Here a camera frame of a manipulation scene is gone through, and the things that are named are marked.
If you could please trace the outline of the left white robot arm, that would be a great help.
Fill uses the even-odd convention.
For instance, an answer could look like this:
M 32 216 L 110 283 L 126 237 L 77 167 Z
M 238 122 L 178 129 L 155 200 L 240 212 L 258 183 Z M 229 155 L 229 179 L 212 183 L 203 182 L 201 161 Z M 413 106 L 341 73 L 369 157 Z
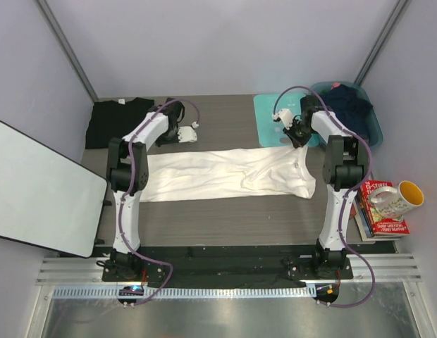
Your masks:
M 168 98 L 153 106 L 131 131 L 109 142 L 106 179 L 116 207 L 116 235 L 110 258 L 104 262 L 104 281 L 134 281 L 141 275 L 143 260 L 137 256 L 140 197 L 149 180 L 147 152 L 153 145 L 179 142 L 178 123 L 184 105 Z

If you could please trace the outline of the white printed t shirt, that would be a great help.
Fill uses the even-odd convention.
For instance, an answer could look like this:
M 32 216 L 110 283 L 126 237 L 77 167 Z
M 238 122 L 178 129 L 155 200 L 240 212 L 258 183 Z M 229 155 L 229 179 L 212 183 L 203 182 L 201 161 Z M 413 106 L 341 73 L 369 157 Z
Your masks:
M 149 156 L 142 202 L 245 196 L 313 197 L 316 180 L 306 166 L 307 148 L 279 146 Z

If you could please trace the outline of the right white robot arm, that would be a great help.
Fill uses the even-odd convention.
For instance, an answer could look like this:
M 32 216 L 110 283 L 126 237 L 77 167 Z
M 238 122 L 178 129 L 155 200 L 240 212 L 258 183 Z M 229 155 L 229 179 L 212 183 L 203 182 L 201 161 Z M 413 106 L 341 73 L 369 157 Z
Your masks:
M 283 132 L 296 149 L 306 146 L 313 134 L 326 141 L 322 168 L 327 188 L 324 226 L 311 258 L 285 259 L 288 277 L 292 281 L 351 279 L 347 226 L 357 189 L 369 172 L 368 146 L 326 106 L 321 110 L 305 106 L 300 119 L 287 108 L 274 110 L 273 119 L 282 122 Z

